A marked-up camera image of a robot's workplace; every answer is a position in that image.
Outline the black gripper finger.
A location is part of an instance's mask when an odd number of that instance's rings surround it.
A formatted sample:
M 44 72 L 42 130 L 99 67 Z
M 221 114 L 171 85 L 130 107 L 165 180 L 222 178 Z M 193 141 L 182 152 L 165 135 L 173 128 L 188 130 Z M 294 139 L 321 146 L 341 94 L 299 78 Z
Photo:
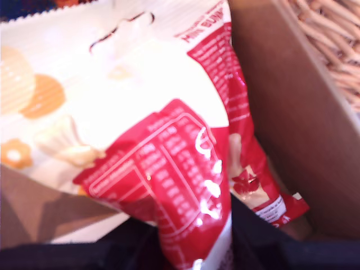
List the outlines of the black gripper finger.
M 298 241 L 231 197 L 235 269 L 359 269 L 359 241 Z
M 126 221 L 93 243 L 29 244 L 1 251 L 1 269 L 171 269 L 157 228 Z

